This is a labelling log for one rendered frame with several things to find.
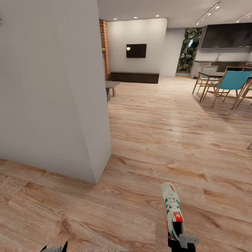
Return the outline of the gym shoe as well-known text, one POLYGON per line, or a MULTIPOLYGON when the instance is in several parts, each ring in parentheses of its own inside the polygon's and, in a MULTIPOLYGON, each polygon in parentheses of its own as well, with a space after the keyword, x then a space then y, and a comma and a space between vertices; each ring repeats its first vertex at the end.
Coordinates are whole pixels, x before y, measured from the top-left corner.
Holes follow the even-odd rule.
POLYGON ((167 232, 169 232, 171 239, 180 241, 179 235, 185 234, 184 218, 180 208, 178 193, 171 182, 164 182, 162 196, 167 210, 167 232))

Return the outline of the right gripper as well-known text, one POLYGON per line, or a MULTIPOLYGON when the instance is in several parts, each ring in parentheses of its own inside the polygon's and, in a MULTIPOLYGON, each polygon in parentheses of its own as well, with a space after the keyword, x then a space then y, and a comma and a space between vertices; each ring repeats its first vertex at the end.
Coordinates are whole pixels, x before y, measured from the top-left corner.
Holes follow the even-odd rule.
POLYGON ((168 232, 168 246, 172 252, 196 252, 194 243, 187 243, 188 248, 182 248, 179 241, 173 240, 168 232))

